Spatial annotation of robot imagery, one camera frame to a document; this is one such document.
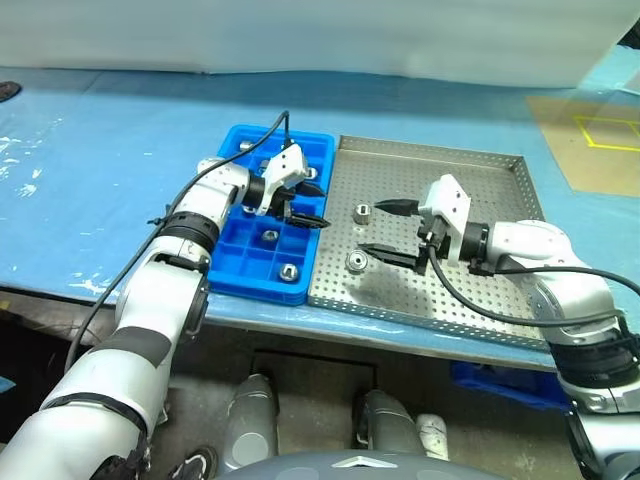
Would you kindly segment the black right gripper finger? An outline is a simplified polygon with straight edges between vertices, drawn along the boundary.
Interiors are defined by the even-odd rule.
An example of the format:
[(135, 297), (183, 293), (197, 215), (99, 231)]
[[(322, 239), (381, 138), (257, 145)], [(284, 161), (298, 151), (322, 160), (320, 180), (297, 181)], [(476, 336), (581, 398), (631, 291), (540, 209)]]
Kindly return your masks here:
[(418, 215), (418, 201), (412, 199), (387, 199), (374, 204), (378, 210), (391, 215)]
[(414, 268), (417, 257), (408, 253), (403, 253), (395, 247), (377, 244), (360, 243), (358, 248), (374, 259), (401, 268)]

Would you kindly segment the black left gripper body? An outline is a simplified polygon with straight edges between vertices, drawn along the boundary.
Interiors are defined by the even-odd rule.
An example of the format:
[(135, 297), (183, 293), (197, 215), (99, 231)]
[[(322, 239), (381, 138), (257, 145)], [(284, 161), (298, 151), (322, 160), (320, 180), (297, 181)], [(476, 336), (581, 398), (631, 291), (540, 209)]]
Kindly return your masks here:
[(285, 223), (295, 223), (299, 219), (291, 202), (296, 197), (296, 188), (279, 187), (272, 196), (272, 215)]

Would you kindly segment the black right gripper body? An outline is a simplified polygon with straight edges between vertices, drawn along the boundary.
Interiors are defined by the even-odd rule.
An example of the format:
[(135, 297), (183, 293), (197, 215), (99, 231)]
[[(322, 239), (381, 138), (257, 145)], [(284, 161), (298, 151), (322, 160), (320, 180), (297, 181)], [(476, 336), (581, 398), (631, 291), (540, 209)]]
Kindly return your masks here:
[(443, 219), (433, 219), (431, 222), (423, 220), (418, 232), (419, 238), (418, 256), (415, 260), (413, 271), (425, 273), (427, 266), (434, 263), (448, 232), (449, 225)]

